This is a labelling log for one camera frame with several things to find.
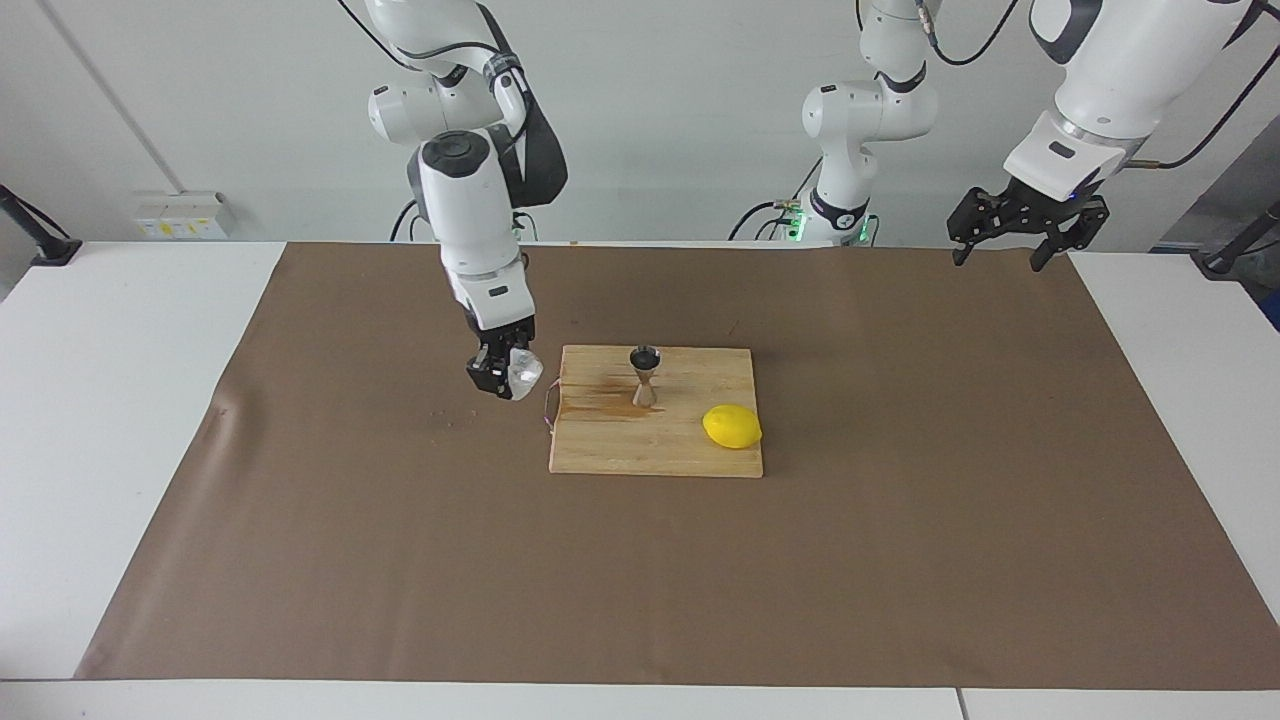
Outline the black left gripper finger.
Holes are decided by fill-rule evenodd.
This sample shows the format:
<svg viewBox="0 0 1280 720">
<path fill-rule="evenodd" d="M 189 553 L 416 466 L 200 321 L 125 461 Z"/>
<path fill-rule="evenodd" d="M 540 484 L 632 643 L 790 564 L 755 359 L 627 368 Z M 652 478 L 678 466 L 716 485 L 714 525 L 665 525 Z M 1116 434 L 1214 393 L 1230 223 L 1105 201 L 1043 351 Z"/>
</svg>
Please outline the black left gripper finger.
<svg viewBox="0 0 1280 720">
<path fill-rule="evenodd" d="M 1059 220 L 1047 220 L 1044 238 L 1030 255 L 1030 269 L 1042 272 L 1055 255 L 1088 249 L 1108 218 L 1110 210 L 1105 199 L 1089 199 L 1083 202 L 1079 213 L 1073 215 L 1068 227 L 1062 227 L 1062 222 Z"/>
<path fill-rule="evenodd" d="M 1006 234 L 1011 206 L 1005 193 L 989 193 L 979 187 L 970 188 L 947 219 L 955 266 L 963 266 L 977 245 Z"/>
</svg>

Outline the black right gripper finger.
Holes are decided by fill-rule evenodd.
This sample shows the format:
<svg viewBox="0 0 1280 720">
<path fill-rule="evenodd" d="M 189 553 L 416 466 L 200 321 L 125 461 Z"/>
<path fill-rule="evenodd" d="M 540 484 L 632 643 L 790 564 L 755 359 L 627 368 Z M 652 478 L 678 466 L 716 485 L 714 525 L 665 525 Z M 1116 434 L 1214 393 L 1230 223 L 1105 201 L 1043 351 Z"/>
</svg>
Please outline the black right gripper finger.
<svg viewBox="0 0 1280 720">
<path fill-rule="evenodd" d="M 498 398 L 512 400 L 509 386 L 509 350 L 507 347 L 479 347 L 475 356 L 467 360 L 468 378 L 481 392 Z"/>
</svg>

